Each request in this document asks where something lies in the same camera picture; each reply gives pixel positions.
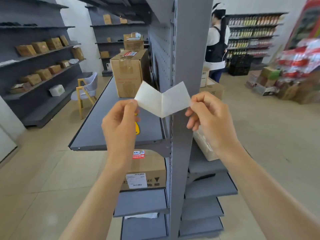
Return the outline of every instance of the tile floor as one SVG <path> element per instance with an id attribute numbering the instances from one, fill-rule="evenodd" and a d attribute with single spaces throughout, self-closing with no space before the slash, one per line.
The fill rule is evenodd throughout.
<path id="1" fill-rule="evenodd" d="M 223 75 L 238 137 L 251 156 L 320 218 L 318 147 L 320 104 L 299 105 L 261 97 L 246 77 Z M 107 78 L 99 78 L 99 92 Z M 84 113 L 91 105 L 84 102 Z M 82 124 L 70 101 L 44 128 L 29 129 L 20 149 L 0 166 L 0 239 L 55 240 L 101 172 L 105 152 L 73 152 L 68 144 Z M 241 195 L 221 197 L 225 232 L 216 240 L 264 240 Z M 114 218 L 108 240 L 120 238 Z"/>

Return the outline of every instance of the black hair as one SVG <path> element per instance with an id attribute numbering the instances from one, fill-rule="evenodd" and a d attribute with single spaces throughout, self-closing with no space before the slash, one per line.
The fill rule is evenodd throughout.
<path id="1" fill-rule="evenodd" d="M 221 20 L 221 28 L 220 28 L 220 42 L 224 43 L 225 42 L 225 36 L 226 36 L 226 28 L 227 28 L 227 19 L 225 17 L 226 15 L 226 10 L 225 9 L 216 9 L 212 12 L 211 17 L 213 17 L 213 15 Z"/>

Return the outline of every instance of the white door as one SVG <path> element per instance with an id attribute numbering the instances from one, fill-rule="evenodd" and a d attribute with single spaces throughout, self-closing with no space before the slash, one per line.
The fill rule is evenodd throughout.
<path id="1" fill-rule="evenodd" d="M 13 150 L 17 145 L 0 127 L 0 162 Z"/>

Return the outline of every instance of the wall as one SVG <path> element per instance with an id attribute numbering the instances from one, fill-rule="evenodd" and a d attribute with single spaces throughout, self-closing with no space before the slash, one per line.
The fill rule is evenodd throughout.
<path id="1" fill-rule="evenodd" d="M 26 128 L 0 96 L 0 127 L 15 141 Z"/>
<path id="2" fill-rule="evenodd" d="M 214 0 L 214 3 L 224 3 L 226 14 L 289 12 L 283 21 L 284 25 L 278 26 L 276 34 L 280 36 L 273 39 L 275 47 L 270 48 L 271 57 L 263 60 L 268 63 L 279 47 L 286 45 L 306 0 Z"/>
<path id="3" fill-rule="evenodd" d="M 96 38 L 94 35 L 91 19 L 88 9 L 85 8 L 86 3 L 78 0 L 56 0 L 58 4 L 68 6 L 68 9 L 62 9 L 61 15 L 66 26 L 75 26 L 68 29 L 70 40 L 77 40 L 82 49 L 83 55 L 86 58 L 80 63 L 83 72 L 97 72 L 102 75 L 103 66 L 99 60 L 100 54 L 98 46 L 95 44 Z"/>

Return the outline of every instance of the hand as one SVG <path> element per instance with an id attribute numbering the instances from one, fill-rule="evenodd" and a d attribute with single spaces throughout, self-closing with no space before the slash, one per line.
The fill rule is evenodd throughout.
<path id="1" fill-rule="evenodd" d="M 136 140 L 135 116 L 138 102 L 134 99 L 118 101 L 102 120 L 102 130 L 108 149 L 107 165 L 129 170 Z"/>
<path id="2" fill-rule="evenodd" d="M 228 105 L 209 92 L 201 92 L 191 98 L 186 116 L 190 116 L 186 127 L 197 131 L 201 125 L 207 141 L 219 157 L 241 145 Z"/>

